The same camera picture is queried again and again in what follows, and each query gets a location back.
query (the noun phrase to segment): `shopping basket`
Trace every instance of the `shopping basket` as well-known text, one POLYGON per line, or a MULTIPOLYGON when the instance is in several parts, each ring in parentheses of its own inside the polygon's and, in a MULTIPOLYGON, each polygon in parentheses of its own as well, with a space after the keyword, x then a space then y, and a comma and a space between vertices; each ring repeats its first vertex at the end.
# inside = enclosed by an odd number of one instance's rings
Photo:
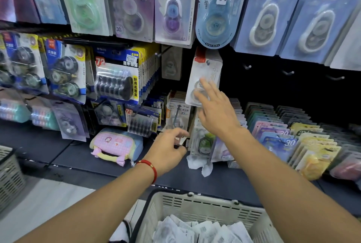
POLYGON ((21 192, 25 179, 12 148, 0 146, 0 212, 21 192))
POLYGON ((222 226, 242 221, 255 243, 283 243, 265 209, 192 192, 159 188, 148 196, 131 243, 150 243, 158 221, 174 214, 183 221, 210 220, 222 226))

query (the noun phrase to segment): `white tile floor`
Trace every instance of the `white tile floor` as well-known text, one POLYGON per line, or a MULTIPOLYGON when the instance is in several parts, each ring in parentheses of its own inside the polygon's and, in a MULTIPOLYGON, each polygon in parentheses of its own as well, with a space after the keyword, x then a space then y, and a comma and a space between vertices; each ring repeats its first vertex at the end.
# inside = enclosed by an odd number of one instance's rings
MULTIPOLYGON (((1 243, 12 243, 56 214, 92 193, 93 189, 35 177, 26 177, 27 184, 12 204, 0 214, 1 243)), ((140 217, 144 200, 137 200, 125 219, 132 228, 140 217)), ((111 237, 119 240, 119 231, 111 237)))

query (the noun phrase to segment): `red bracelet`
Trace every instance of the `red bracelet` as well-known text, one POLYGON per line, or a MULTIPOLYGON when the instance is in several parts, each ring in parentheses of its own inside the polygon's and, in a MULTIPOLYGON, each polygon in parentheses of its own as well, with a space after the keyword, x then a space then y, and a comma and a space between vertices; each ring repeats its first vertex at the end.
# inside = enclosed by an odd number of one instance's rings
POLYGON ((156 170, 156 168, 153 166, 153 164, 151 164, 149 161, 147 161, 147 160, 145 160, 145 159, 139 160, 135 165, 137 165, 138 163, 145 163, 145 164, 149 165, 149 166, 153 169, 153 172, 154 172, 154 180, 153 180, 152 184, 154 184, 154 182, 156 182, 156 180, 157 180, 157 170, 156 170))

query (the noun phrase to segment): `person's right hand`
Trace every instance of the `person's right hand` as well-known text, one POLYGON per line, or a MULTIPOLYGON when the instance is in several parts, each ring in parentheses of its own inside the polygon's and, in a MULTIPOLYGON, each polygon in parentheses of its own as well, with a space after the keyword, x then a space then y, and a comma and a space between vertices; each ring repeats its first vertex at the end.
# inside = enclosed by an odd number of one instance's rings
POLYGON ((197 91, 194 92, 194 95, 203 106, 198 112, 198 117, 205 129, 224 141, 229 133, 242 127, 228 97, 219 91, 215 83, 207 82, 203 78, 200 81, 210 100, 203 94, 197 91))

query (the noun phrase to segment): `hand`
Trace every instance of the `hand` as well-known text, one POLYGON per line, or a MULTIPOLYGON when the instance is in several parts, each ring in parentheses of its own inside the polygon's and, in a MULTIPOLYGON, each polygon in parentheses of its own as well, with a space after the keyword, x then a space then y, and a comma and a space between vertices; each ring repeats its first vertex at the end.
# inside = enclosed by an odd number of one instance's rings
POLYGON ((169 129, 160 133, 143 159, 153 164, 158 176, 169 172, 178 165, 187 152, 184 146, 174 149, 174 145, 179 144, 179 140, 175 138, 188 136, 189 133, 181 128, 169 129))
POLYGON ((203 106, 198 112, 198 117, 205 129, 224 141, 230 132, 242 127, 228 97, 219 91, 212 81, 207 82, 203 78, 200 81, 210 100, 203 94, 197 91, 194 92, 194 95, 203 106))

